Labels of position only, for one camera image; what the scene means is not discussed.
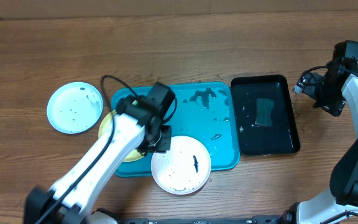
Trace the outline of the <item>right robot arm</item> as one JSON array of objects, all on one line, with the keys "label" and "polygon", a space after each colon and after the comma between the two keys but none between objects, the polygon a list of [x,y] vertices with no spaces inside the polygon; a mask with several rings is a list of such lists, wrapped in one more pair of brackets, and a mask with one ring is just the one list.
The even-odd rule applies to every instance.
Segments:
[{"label": "right robot arm", "polygon": [[322,107],[335,116],[339,111],[330,106],[347,103],[356,140],[335,165],[329,189],[310,200],[294,203],[272,223],[324,224],[358,218],[358,59],[337,56],[325,69],[324,76],[317,75],[315,68],[304,71],[294,91],[312,97],[316,101],[314,107]]}]

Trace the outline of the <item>dark green sponge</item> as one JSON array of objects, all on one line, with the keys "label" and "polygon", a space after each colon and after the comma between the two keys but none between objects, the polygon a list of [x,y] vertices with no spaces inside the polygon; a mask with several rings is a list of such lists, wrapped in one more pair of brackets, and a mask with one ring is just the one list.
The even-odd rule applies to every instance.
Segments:
[{"label": "dark green sponge", "polygon": [[271,114],[274,107],[274,101],[268,98],[257,98],[256,117],[257,126],[272,126]]}]

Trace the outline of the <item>white plate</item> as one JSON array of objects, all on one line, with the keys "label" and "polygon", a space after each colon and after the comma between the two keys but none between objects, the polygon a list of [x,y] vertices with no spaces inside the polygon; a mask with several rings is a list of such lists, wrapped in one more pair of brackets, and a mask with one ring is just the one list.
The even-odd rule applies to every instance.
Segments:
[{"label": "white plate", "polygon": [[175,136],[167,152],[153,154],[151,171],[154,181],[166,192],[192,194],[209,179],[211,157],[206,147],[195,138]]}]

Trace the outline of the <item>light blue plate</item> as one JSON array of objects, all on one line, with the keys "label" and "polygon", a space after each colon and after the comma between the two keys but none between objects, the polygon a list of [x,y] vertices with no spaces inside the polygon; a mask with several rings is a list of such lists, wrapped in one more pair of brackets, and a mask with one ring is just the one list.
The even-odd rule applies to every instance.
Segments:
[{"label": "light blue plate", "polygon": [[64,134],[79,134],[92,128],[103,113],[103,97],[93,85],[71,82],[61,86],[47,104],[50,125]]}]

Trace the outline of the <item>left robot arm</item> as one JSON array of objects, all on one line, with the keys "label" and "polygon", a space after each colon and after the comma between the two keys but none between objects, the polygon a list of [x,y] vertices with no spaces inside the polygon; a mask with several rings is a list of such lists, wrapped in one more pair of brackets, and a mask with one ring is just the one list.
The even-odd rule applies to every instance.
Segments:
[{"label": "left robot arm", "polygon": [[91,210],[129,153],[166,152],[171,127],[166,113],[174,96],[127,96],[119,100],[110,128],[48,191],[34,188],[25,201],[24,223],[115,223]]}]

